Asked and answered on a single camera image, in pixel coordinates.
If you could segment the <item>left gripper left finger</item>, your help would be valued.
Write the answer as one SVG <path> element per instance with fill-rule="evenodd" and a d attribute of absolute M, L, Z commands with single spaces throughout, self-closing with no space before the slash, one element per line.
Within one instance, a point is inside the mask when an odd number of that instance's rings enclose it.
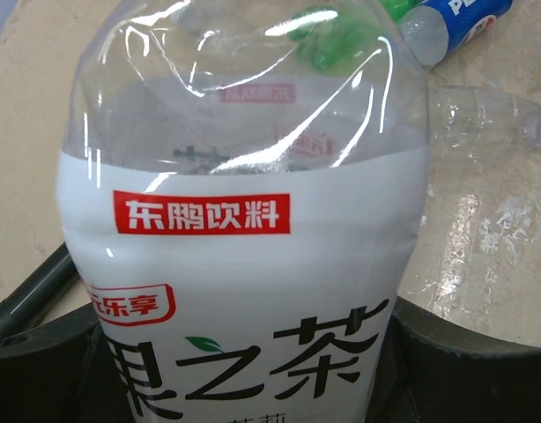
<path fill-rule="evenodd" d="M 90 305 L 0 347 L 0 422 L 131 422 L 126 388 Z"/>

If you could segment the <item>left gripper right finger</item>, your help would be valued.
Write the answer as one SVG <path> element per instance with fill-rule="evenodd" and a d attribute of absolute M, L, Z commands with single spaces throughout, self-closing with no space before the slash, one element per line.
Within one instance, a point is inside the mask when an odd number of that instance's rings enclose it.
<path fill-rule="evenodd" d="M 491 338 L 398 299 L 369 422 L 541 422 L 541 348 Z"/>

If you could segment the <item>white label tea bottle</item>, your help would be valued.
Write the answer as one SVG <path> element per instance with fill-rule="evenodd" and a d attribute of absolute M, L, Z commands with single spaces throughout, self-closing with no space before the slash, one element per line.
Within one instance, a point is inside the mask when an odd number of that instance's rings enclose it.
<path fill-rule="evenodd" d="M 80 57 L 63 233 L 135 422 L 362 422 L 429 168 L 397 28 L 289 55 L 328 1 L 122 1 Z"/>

